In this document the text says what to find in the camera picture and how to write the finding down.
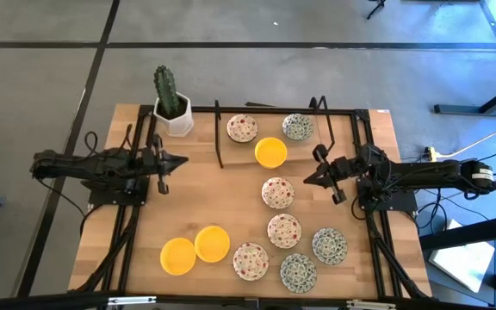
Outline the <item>black aluminium rig frame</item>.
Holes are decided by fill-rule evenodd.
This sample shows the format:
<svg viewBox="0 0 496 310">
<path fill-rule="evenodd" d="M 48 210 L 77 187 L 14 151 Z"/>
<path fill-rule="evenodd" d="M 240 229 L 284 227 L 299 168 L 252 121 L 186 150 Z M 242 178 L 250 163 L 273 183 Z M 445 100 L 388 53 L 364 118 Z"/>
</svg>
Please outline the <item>black aluminium rig frame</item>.
<svg viewBox="0 0 496 310">
<path fill-rule="evenodd" d="M 288 212 L 302 226 L 296 251 L 312 254 L 312 238 L 322 227 L 338 229 L 348 241 L 346 259 L 338 265 L 319 263 L 315 286 L 306 293 L 317 299 L 374 299 L 379 290 L 394 291 L 388 267 L 375 272 L 374 250 L 367 227 L 350 209 L 350 204 L 334 204 L 331 192 L 303 183 L 314 172 L 313 160 L 295 160 L 269 170 L 257 161 L 250 164 L 220 165 L 215 151 L 214 108 L 194 111 L 193 130 L 183 138 L 164 138 L 168 152 L 188 158 L 188 162 L 168 179 L 170 192 L 160 195 L 151 186 L 146 204 L 141 208 L 133 240 L 133 251 L 126 274 L 116 270 L 111 287 L 123 287 L 131 294 L 238 297 L 241 300 L 266 298 L 292 299 L 282 284 L 279 269 L 287 256 L 268 239 L 267 225 L 275 211 L 264 204 L 263 183 L 275 176 L 287 178 L 295 188 L 295 199 Z M 357 144 L 372 141 L 391 159 L 399 158 L 394 125 L 386 110 L 372 109 L 353 115 L 331 117 L 335 138 L 331 157 L 351 157 Z M 227 231 L 232 249 L 246 242 L 260 244 L 269 254 L 270 266 L 264 277 L 242 280 L 233 269 L 233 256 L 217 263 L 196 261 L 186 274 L 172 276 L 160 263 L 164 244 L 173 238 L 194 239 L 206 226 L 220 226 Z"/>
</svg>

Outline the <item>white faceted plant pot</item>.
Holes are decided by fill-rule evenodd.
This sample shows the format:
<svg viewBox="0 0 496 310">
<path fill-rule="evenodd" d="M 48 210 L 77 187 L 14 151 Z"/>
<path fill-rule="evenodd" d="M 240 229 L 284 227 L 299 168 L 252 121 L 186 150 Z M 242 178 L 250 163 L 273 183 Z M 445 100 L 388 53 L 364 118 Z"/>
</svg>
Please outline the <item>white faceted plant pot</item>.
<svg viewBox="0 0 496 310">
<path fill-rule="evenodd" d="M 155 102 L 155 107 L 153 110 L 153 114 L 157 119 L 157 123 L 160 127 L 164 129 L 170 137 L 185 137 L 193 128 L 195 121 L 193 119 L 191 101 L 188 97 L 183 95 L 182 93 L 177 92 L 177 96 L 179 98 L 180 103 L 186 104 L 186 110 L 177 118 L 172 120 L 165 119 L 160 114 L 160 98 L 158 97 Z"/>
</svg>

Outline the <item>white board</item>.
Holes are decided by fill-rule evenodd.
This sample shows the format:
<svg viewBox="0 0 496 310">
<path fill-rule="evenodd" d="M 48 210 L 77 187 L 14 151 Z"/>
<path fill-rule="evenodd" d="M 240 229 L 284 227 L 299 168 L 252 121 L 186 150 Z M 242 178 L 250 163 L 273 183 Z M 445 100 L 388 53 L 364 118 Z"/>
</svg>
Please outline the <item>white board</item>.
<svg viewBox="0 0 496 310">
<path fill-rule="evenodd" d="M 478 293 L 495 249 L 485 241 L 434 250 L 428 261 L 474 293 Z"/>
</svg>

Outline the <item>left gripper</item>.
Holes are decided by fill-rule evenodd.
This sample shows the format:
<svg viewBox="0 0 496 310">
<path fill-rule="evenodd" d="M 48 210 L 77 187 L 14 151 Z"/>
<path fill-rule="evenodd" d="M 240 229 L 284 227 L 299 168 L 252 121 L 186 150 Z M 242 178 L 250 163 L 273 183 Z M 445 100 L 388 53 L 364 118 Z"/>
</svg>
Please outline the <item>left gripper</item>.
<svg viewBox="0 0 496 310">
<path fill-rule="evenodd" d="M 163 164 L 161 137 L 155 133 L 147 137 L 147 139 L 146 146 L 142 151 L 143 166 L 146 169 L 152 169 L 151 172 L 148 172 L 148 175 L 158 176 L 158 192 L 168 194 L 169 187 L 165 182 L 165 175 L 170 175 L 178 167 L 185 164 L 188 158 L 164 151 L 164 160 L 166 162 Z"/>
</svg>

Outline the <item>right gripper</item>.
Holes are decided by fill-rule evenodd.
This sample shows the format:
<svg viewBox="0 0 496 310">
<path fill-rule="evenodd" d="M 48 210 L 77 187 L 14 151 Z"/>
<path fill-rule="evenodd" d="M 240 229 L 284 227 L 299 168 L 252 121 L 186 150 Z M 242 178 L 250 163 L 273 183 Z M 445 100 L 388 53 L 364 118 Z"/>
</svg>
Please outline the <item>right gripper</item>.
<svg viewBox="0 0 496 310">
<path fill-rule="evenodd" d="M 338 187 L 338 182 L 353 177 L 350 161 L 346 157 L 340 157 L 329 162 L 326 158 L 328 151 L 322 144 L 313 150 L 313 157 L 319 162 L 314 173 L 304 180 L 305 184 L 317 185 L 322 188 L 332 189 L 332 201 L 339 204 L 346 200 L 346 195 Z"/>
</svg>

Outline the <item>yellow plastic bowl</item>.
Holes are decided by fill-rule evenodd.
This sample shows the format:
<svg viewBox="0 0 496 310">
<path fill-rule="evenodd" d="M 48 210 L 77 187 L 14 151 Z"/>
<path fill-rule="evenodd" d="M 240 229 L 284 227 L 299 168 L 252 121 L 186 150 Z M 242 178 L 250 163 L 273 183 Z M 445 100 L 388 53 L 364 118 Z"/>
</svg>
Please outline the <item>yellow plastic bowl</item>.
<svg viewBox="0 0 496 310">
<path fill-rule="evenodd" d="M 267 137 L 257 142 L 254 154 L 257 162 L 264 168 L 275 169 L 286 161 L 288 148 L 280 139 Z"/>
<path fill-rule="evenodd" d="M 172 276 L 188 273 L 195 265 L 197 255 L 193 243 L 186 238 L 173 238 L 165 243 L 160 252 L 163 270 Z"/>
<path fill-rule="evenodd" d="M 206 226 L 195 237 L 195 253 L 206 263 L 217 263 L 229 252 L 230 237 L 219 226 Z"/>
</svg>

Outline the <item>green cactus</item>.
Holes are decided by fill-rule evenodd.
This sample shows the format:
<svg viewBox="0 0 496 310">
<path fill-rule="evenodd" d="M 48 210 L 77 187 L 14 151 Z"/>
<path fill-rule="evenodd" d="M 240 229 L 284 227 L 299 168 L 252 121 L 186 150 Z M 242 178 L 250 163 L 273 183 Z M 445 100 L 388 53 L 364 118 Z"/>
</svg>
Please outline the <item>green cactus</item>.
<svg viewBox="0 0 496 310">
<path fill-rule="evenodd" d="M 169 68 L 160 65 L 154 72 L 160 114 L 168 120 L 179 116 L 180 102 L 177 97 L 175 78 Z"/>
</svg>

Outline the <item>black tripod leg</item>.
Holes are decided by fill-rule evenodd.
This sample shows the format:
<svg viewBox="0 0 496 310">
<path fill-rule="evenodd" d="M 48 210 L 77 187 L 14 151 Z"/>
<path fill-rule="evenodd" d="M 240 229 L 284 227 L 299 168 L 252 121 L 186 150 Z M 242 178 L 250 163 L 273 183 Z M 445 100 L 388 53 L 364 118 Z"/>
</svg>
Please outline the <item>black tripod leg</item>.
<svg viewBox="0 0 496 310">
<path fill-rule="evenodd" d="M 375 7 L 367 14 L 366 19 L 370 20 L 373 16 L 375 16 L 380 10 L 385 8 L 385 3 L 387 0 L 369 0 L 372 3 L 375 3 Z"/>
</svg>

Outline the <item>blue-green patterned bowl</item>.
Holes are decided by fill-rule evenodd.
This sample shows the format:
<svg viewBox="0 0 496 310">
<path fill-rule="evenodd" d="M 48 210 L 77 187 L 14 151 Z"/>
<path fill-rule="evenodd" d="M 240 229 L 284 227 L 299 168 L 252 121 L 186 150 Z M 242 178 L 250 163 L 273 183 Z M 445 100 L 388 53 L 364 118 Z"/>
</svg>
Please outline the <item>blue-green patterned bowl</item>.
<svg viewBox="0 0 496 310">
<path fill-rule="evenodd" d="M 282 122 L 284 134 L 291 140 L 306 140 L 313 134 L 313 122 L 302 114 L 291 114 Z"/>
<path fill-rule="evenodd" d="M 341 264 L 348 254 L 346 237 L 337 229 L 320 228 L 312 240 L 313 254 L 323 264 Z"/>
<path fill-rule="evenodd" d="M 291 292 L 309 292 L 317 281 L 317 270 L 313 261 L 306 255 L 293 253 L 285 257 L 280 266 L 283 285 Z"/>
</svg>

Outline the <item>wooden shelf with black frame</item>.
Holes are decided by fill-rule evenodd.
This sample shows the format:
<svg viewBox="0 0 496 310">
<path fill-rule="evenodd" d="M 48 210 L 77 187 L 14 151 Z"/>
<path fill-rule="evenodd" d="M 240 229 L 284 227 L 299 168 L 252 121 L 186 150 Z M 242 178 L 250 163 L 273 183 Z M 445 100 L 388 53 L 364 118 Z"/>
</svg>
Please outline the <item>wooden shelf with black frame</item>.
<svg viewBox="0 0 496 310">
<path fill-rule="evenodd" d="M 312 98 L 307 108 L 277 108 L 248 103 L 244 107 L 222 107 L 214 103 L 215 133 L 214 145 L 220 165 L 255 163 L 254 149 L 257 142 L 263 138 L 275 137 L 283 141 L 288 148 L 287 160 L 311 160 L 312 150 L 321 143 L 319 126 L 324 124 L 328 130 L 329 146 L 334 146 L 335 138 L 332 129 L 331 117 L 334 115 L 346 116 L 350 112 L 343 109 L 329 109 L 326 99 Z M 257 137 L 249 144 L 241 145 L 228 139 L 226 123 L 234 115 L 247 114 L 252 116 L 258 124 Z M 292 140 L 282 130 L 284 118 L 291 114 L 308 116 L 313 122 L 313 134 L 305 140 Z"/>
</svg>

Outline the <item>silver bracket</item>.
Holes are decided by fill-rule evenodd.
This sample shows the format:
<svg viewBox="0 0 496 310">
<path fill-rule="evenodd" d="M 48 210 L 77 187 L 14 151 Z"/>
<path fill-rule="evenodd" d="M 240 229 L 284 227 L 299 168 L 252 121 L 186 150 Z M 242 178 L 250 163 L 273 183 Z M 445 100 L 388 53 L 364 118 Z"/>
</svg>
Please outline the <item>silver bracket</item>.
<svg viewBox="0 0 496 310">
<path fill-rule="evenodd" d="M 392 303 L 360 300 L 347 301 L 345 308 L 347 310 L 397 310 L 396 305 Z"/>
<path fill-rule="evenodd" d="M 156 302 L 156 296 L 114 296 L 108 298 L 107 306 L 118 307 L 126 305 L 150 304 Z"/>
</svg>

